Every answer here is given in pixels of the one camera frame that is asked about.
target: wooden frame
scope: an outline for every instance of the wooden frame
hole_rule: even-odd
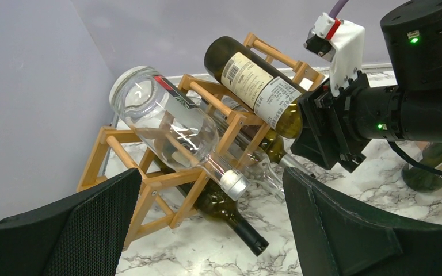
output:
[[[282,62],[285,61],[284,63],[291,66],[296,72],[296,77],[294,77],[295,81],[300,82],[303,78],[308,78],[314,82],[314,86],[316,84],[319,85],[324,80],[324,75],[314,71],[306,63],[296,62],[290,59],[275,48],[256,38],[253,34],[248,35],[245,45],[266,53],[269,62],[273,59],[281,60]],[[231,91],[218,83],[204,81],[186,74],[182,77],[178,88],[185,94],[188,91],[195,91],[199,96],[204,98],[209,103],[206,110],[207,113],[212,114],[212,112],[218,110],[226,116],[226,122],[229,124],[229,127],[223,137],[220,137],[216,148],[216,152],[220,156],[227,153],[229,146],[244,125],[260,126],[257,134],[253,137],[253,140],[247,146],[247,149],[245,149],[244,156],[248,156],[252,153],[265,137],[267,131],[270,130],[270,126],[263,122],[263,120],[257,117],[253,112],[231,110],[228,106],[223,104],[221,99],[223,96],[227,95],[239,102],[247,110],[250,110],[250,108]],[[79,192],[107,180],[106,176],[98,174],[109,148],[116,153],[126,168],[136,168],[140,171],[143,178],[140,188],[140,197],[131,219],[128,235],[124,243],[124,249],[127,249],[132,241],[162,228],[170,227],[173,229],[179,227],[183,220],[196,214],[197,212],[193,208],[193,204],[209,180],[208,174],[200,168],[193,168],[170,174],[163,174],[161,172],[146,173],[155,158],[155,153],[148,148],[140,163],[137,164],[121,145],[123,143],[138,142],[141,142],[141,139],[132,130],[120,131],[112,126],[102,127],[96,138],[96,142],[94,143],[89,160],[87,161],[77,187],[77,192]],[[161,190],[176,187],[188,182],[194,182],[194,185],[185,197],[185,200],[178,211],[174,212],[158,193]],[[165,213],[165,216],[150,223],[143,224],[143,221],[154,202],[160,206]]]

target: white wall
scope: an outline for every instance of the white wall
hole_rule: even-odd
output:
[[[113,82],[69,0],[0,0],[0,219],[75,192]]]
[[[206,49],[220,36],[249,32],[295,59],[329,66],[303,48],[322,12],[337,0],[72,0],[115,76],[148,64],[166,76],[205,73]],[[389,61],[380,19],[405,0],[352,0],[339,18],[366,27],[365,63]]]

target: cable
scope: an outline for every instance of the cable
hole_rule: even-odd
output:
[[[347,2],[348,0],[338,0],[328,15],[331,18],[336,18]]]

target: bottle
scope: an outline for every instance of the bottle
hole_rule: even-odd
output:
[[[221,100],[226,106],[234,111],[246,112],[243,106],[237,103],[235,100],[228,96],[224,96]],[[208,103],[202,99],[201,108],[206,110]],[[214,112],[213,117],[218,117],[226,120],[226,116],[219,111]],[[258,125],[245,125],[242,128],[241,133],[245,135],[249,140],[252,140],[257,134],[260,126]],[[299,161],[297,161],[291,154],[285,151],[284,139],[277,134],[274,130],[270,129],[266,133],[262,142],[258,145],[265,153],[268,155],[270,162],[279,164],[280,167],[294,167],[298,168],[300,171],[315,177],[314,174],[310,173]]]
[[[157,70],[139,66],[123,73],[109,95],[115,113],[174,170],[201,167],[232,199],[249,181],[216,152],[216,124]],[[172,154],[165,147],[177,149]]]
[[[158,158],[155,158],[154,162],[164,174],[175,172]],[[177,186],[177,189],[185,197],[193,185],[194,183],[186,183]],[[260,256],[268,247],[269,243],[239,213],[238,203],[227,196],[212,180],[207,182],[204,190],[194,202],[194,208],[206,220],[222,221],[229,225],[255,256]]]
[[[279,135],[294,139],[302,130],[297,100],[307,92],[232,37],[215,40],[204,67]]]
[[[442,143],[424,145],[417,161],[442,171]],[[402,169],[402,179],[408,187],[422,193],[430,193],[442,188],[442,175],[432,174],[411,164],[407,164]]]
[[[200,98],[189,97],[192,102],[205,109],[205,104]],[[228,130],[228,123],[218,116],[213,116],[213,120],[218,127],[219,135],[223,136]],[[270,166],[268,155],[257,147],[252,153],[246,154],[245,150],[250,144],[251,139],[243,133],[239,133],[223,158],[246,176],[251,182],[260,184],[260,186],[275,196],[279,202],[285,202],[285,192],[282,180],[277,176]]]

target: textured black surface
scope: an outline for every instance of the textured black surface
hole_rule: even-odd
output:
[[[380,210],[295,168],[283,183],[304,276],[442,275],[442,225]]]
[[[130,169],[0,221],[0,275],[114,275],[141,180]]]

